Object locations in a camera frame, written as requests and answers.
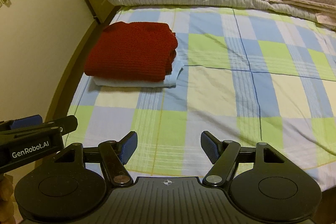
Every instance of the checkered bedding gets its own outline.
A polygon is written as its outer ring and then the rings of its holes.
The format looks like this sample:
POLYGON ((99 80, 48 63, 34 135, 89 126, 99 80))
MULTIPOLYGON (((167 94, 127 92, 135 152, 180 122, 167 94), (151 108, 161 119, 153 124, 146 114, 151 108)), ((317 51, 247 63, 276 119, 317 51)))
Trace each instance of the checkered bedding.
POLYGON ((96 146, 134 130, 132 176, 202 177, 212 166, 200 146, 207 130, 242 146, 267 142, 322 190, 336 185, 335 32, 286 15, 214 7, 124 7, 117 21, 169 24, 184 62, 177 85, 100 87, 83 75, 69 110, 79 125, 65 145, 96 146))

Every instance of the red sweater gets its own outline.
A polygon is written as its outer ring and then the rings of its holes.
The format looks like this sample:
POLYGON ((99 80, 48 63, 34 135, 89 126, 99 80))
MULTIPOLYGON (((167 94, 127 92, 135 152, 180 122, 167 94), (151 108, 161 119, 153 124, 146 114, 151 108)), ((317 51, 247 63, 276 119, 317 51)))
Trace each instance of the red sweater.
POLYGON ((84 72, 118 80, 160 82, 172 71, 177 39, 168 24, 116 22, 91 50, 84 72))

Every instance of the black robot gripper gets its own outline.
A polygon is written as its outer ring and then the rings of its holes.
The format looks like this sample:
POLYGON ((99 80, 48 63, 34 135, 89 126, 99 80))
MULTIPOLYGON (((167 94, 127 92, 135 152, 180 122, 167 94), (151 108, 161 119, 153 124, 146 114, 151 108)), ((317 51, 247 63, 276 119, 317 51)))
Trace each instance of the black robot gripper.
POLYGON ((198 177, 138 177, 124 164, 137 134, 83 148, 73 143, 22 178, 15 198, 23 224, 313 223, 321 199, 318 184, 267 143, 241 147, 201 134, 213 164, 198 177), (100 163, 103 177, 85 168, 100 163), (253 168, 237 176, 239 163, 253 168))

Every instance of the circular black disc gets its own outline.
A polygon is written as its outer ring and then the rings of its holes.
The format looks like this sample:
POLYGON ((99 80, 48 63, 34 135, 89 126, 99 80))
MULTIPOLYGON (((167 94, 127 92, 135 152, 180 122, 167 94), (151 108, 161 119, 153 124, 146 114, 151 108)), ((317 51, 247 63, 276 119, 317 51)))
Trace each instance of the circular black disc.
POLYGON ((105 181, 97 173, 73 163, 54 163, 23 177, 16 185, 15 198, 28 218, 31 214, 35 219, 60 222, 88 213, 105 192, 105 181))
POLYGON ((230 197, 246 214, 263 221, 303 220, 315 212, 321 192, 307 174, 283 176, 248 170, 230 185, 230 197))

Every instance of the floor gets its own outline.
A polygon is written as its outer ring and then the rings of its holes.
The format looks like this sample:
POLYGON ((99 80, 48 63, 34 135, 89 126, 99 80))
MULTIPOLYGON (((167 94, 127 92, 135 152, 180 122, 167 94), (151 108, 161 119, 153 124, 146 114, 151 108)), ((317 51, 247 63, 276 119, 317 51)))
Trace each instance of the floor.
MULTIPOLYGON (((73 70, 66 82, 65 88, 62 91, 57 108, 53 114, 53 119, 57 119, 67 115, 77 85, 83 75, 86 57, 94 44, 97 42, 102 30, 110 24, 118 9, 119 7, 116 7, 110 13, 105 22, 98 25, 93 33, 90 35, 90 38, 87 44, 84 46, 80 56, 78 57, 73 67, 73 70)), ((336 222, 336 187, 323 192, 322 201, 316 214, 313 217, 313 220, 316 224, 332 224, 336 222)))

